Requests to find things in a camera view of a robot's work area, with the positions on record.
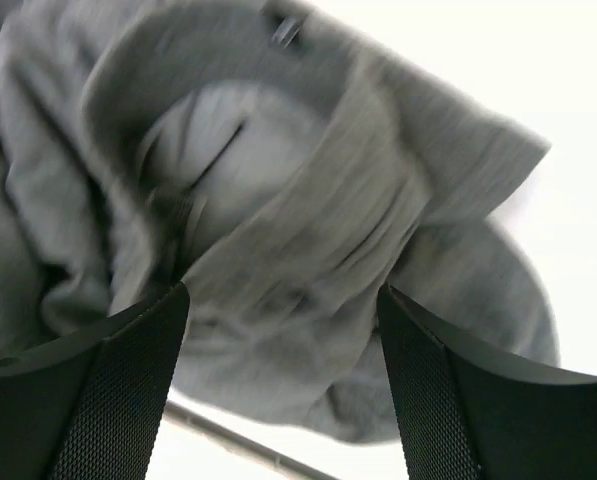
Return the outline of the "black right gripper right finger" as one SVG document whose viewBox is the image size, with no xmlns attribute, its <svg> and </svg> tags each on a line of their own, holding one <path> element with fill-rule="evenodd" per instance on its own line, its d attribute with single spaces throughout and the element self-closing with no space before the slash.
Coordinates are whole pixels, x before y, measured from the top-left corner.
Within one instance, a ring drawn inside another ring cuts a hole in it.
<svg viewBox="0 0 597 480">
<path fill-rule="evenodd" d="M 390 286 L 377 317 L 410 478 L 597 480 L 597 376 L 500 350 Z"/>
</svg>

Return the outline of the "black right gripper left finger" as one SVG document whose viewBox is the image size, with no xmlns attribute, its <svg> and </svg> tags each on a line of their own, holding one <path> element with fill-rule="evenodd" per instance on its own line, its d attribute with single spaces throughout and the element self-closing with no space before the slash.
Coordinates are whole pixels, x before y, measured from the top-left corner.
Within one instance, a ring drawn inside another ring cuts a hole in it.
<svg viewBox="0 0 597 480">
<path fill-rule="evenodd" d="M 142 479 L 189 309 L 178 283 L 0 359 L 0 479 Z"/>
</svg>

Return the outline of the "grey drawstring shorts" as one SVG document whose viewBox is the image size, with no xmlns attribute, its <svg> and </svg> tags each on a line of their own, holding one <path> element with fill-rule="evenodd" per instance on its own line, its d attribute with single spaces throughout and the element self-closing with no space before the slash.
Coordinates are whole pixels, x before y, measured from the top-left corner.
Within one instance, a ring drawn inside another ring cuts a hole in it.
<svg viewBox="0 0 597 480">
<path fill-rule="evenodd" d="M 488 221 L 548 149 L 290 1 L 0 1 L 0 358 L 183 282 L 177 390 L 392 440 L 383 285 L 558 363 Z"/>
</svg>

